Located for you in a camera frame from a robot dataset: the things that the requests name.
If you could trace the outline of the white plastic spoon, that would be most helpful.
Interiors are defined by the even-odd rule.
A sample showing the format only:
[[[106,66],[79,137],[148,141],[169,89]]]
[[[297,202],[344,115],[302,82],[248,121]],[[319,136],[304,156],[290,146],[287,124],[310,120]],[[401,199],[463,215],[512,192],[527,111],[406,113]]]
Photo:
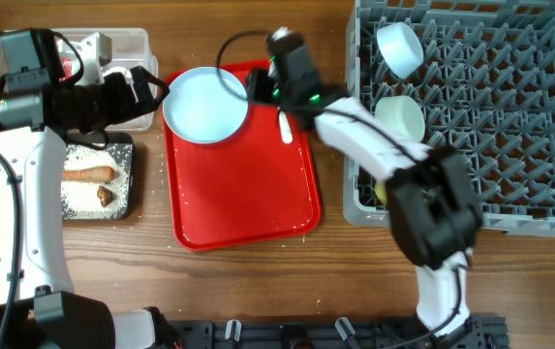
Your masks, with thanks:
[[[288,120],[287,114],[278,110],[278,126],[280,131],[280,137],[283,143],[290,144],[293,142],[293,132]]]

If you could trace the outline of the red candy wrapper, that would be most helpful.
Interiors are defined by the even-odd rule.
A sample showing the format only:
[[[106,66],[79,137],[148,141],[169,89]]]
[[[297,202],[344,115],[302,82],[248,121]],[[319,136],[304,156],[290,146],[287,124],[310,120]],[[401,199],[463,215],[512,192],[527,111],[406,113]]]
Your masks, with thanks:
[[[66,80],[69,79],[74,73],[73,73],[73,69],[74,69],[74,63],[73,60],[71,58],[68,57],[63,57],[61,59],[62,62],[62,67],[65,73],[65,76],[62,78],[62,80]]]

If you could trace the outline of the orange carrot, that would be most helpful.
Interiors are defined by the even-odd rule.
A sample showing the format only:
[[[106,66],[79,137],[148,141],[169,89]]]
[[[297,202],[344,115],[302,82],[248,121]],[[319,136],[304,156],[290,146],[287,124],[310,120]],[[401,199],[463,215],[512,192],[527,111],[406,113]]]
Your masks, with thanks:
[[[82,170],[67,170],[62,174],[65,181],[107,183],[116,178],[116,171],[109,166],[92,167]]]

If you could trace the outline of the brown food scrap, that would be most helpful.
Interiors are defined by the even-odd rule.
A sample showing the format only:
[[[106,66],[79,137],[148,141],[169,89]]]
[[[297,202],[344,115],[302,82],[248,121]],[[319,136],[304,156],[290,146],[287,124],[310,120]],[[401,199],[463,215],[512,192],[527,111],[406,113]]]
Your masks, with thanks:
[[[114,200],[114,194],[104,186],[99,186],[97,189],[97,198],[101,207],[107,207]]]

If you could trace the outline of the light green bowl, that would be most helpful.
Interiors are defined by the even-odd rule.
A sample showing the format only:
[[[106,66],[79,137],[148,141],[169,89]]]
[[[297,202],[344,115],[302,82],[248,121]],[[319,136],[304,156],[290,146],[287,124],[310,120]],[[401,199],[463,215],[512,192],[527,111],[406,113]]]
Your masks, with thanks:
[[[392,96],[380,99],[375,107],[375,117],[412,142],[420,143],[424,138],[423,112],[412,97]]]

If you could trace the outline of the light blue bowl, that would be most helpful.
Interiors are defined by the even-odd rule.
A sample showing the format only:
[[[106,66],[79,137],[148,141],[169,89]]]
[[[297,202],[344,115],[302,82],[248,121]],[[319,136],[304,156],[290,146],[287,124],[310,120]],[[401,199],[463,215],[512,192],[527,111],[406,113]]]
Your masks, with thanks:
[[[378,29],[376,40],[388,68],[400,79],[406,79],[423,63],[422,44],[416,32],[404,22]]]

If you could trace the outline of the yellow plastic cup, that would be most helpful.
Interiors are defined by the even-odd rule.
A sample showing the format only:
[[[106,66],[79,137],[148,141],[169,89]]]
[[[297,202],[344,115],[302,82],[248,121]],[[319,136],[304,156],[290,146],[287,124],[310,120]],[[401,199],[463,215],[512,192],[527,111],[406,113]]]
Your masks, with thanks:
[[[374,191],[375,191],[375,194],[376,194],[378,200],[383,205],[386,205],[387,204],[387,194],[386,194],[386,190],[385,190],[385,185],[381,181],[377,181],[375,183]]]

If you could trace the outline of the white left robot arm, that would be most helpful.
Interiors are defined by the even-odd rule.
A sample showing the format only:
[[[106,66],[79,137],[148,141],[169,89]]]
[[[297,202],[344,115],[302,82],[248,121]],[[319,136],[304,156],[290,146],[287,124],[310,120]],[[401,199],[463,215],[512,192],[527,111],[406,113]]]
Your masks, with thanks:
[[[179,348],[156,307],[112,313],[79,296],[63,243],[61,182],[71,131],[104,134],[154,112],[158,79],[104,75],[110,39],[50,29],[0,32],[0,348]]]

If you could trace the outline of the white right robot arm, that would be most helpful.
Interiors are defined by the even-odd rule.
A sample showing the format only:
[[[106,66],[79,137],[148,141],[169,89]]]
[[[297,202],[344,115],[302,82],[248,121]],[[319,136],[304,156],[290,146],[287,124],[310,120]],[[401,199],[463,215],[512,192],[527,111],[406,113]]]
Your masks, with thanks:
[[[248,98],[290,113],[384,183],[393,238],[417,268],[416,316],[437,337],[455,332],[470,316],[466,270],[483,221],[463,156],[409,140],[323,81],[300,34],[281,27],[262,36],[270,66]]]

